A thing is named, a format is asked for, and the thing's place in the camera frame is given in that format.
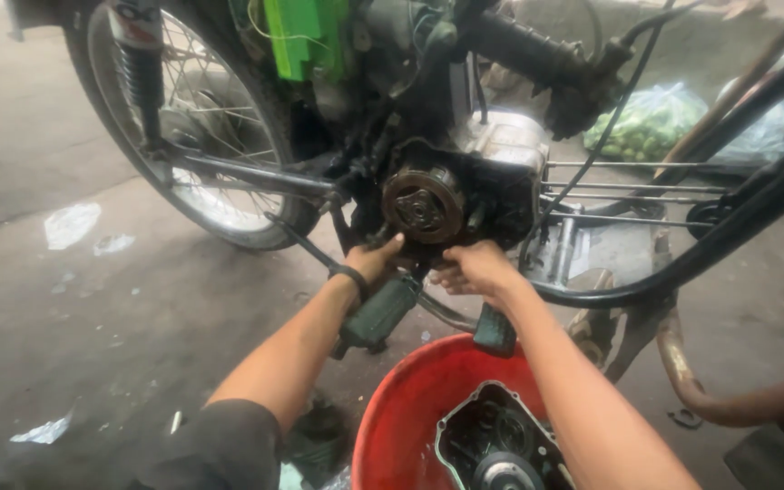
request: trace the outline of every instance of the plastic bag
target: plastic bag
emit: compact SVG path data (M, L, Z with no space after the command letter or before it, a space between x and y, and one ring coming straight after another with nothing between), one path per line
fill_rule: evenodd
M725 85L725 93L735 80ZM784 100L715 154L710 170L749 174L784 155Z
M616 161L661 162L706 110L706 103L683 83L637 91L628 100L601 154ZM594 149L610 117L602 114L585 133L586 148Z

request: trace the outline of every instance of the black wristband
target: black wristband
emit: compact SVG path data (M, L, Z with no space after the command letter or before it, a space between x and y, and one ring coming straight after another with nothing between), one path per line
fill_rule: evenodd
M359 299L362 300L362 304L365 304L365 302L371 296L371 291L368 287L368 281L365 281L365 278L359 274L359 271L349 267L349 265L342 264L335 264L328 269L329 279L337 274L348 275L353 281L355 281L355 285L359 287Z

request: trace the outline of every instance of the handlebar grip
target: handlebar grip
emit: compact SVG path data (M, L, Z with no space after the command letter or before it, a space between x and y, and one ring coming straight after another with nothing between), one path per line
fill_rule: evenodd
M480 319L476 321L474 346L496 358L509 359L516 351L516 330L510 320L488 303L483 304Z
M341 360L350 347L376 350L407 312L417 306L422 284L411 275L393 279L371 296L341 328L332 358Z
M491 11L476 18L470 39L471 50L543 86L579 85L589 68L574 44L558 43Z

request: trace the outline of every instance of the motorcycle engine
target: motorcycle engine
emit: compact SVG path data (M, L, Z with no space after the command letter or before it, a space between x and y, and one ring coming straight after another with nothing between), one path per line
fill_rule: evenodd
M534 190L549 152L549 138L532 118L480 114L451 132L449 147L422 138L405 140L391 154L382 187L386 222L416 243L408 255L436 253L490 238L510 249L533 222Z

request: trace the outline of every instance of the red bucket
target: red bucket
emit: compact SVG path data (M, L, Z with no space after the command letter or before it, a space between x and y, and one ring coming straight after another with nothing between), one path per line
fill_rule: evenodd
M437 421L488 379L518 392L546 417L538 386L517 345L511 359L474 349L469 334L413 351L383 379L367 404L353 453L353 490L455 490L435 455Z

